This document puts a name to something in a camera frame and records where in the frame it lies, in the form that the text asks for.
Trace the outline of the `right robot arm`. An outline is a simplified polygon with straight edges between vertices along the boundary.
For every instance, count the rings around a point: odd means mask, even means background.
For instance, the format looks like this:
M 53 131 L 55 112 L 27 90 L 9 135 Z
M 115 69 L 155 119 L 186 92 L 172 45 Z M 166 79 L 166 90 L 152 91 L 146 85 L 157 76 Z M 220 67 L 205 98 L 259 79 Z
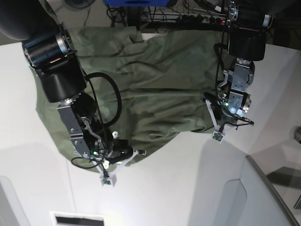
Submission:
M 46 98 L 58 103 L 60 118 L 79 158 L 102 166 L 104 162 L 126 164 L 136 155 L 146 154 L 110 131 L 122 111 L 117 84 L 104 73 L 83 71 L 68 30 L 38 0 L 1 1 L 0 30 L 22 43 L 24 56 L 36 72 Z M 96 95 L 85 92 L 92 78 L 107 80 L 116 95 L 117 112 L 108 123 L 103 122 Z

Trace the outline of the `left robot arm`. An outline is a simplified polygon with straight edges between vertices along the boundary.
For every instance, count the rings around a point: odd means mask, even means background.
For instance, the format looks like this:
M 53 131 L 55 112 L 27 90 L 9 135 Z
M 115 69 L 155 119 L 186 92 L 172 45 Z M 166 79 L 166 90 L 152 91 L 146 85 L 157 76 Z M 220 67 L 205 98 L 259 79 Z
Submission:
M 215 95 L 204 94 L 217 133 L 223 133 L 225 126 L 254 124 L 245 118 L 251 106 L 247 89 L 254 79 L 254 62 L 264 59 L 266 35 L 273 20 L 271 13 L 250 0 L 229 0 L 227 5 L 224 24 L 228 27 L 228 43 L 214 45 L 224 79 L 215 82 Z

